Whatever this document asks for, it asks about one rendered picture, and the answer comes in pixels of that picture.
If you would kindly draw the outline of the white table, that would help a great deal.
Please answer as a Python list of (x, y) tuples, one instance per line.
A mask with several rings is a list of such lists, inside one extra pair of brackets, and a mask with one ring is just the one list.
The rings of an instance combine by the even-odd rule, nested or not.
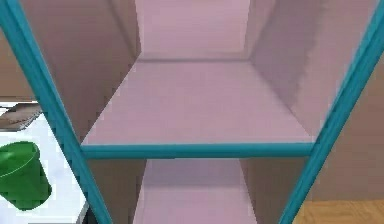
[(0, 196), (0, 224), (81, 224), (88, 204), (45, 116), (41, 114), (24, 130), (0, 132), (0, 146), (16, 141), (38, 145), (52, 193), (30, 211), (20, 211)]

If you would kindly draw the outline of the brown grey flat object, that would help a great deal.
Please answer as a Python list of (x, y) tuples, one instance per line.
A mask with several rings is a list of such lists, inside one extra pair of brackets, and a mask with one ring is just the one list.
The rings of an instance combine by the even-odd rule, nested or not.
[(5, 107), (0, 115), (0, 132), (17, 132), (26, 129), (42, 113), (38, 103), (18, 103)]

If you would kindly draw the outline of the green cup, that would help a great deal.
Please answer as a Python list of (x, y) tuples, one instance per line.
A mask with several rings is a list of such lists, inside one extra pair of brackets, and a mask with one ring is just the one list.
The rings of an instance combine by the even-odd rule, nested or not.
[(28, 211), (42, 205), (51, 193), (35, 143), (18, 141), (0, 147), (0, 196)]

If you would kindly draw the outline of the pink shelf with teal frame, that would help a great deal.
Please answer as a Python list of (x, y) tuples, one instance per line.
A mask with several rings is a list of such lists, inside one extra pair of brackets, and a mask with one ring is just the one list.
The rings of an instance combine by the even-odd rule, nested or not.
[(0, 0), (98, 224), (292, 224), (384, 48), (384, 0)]

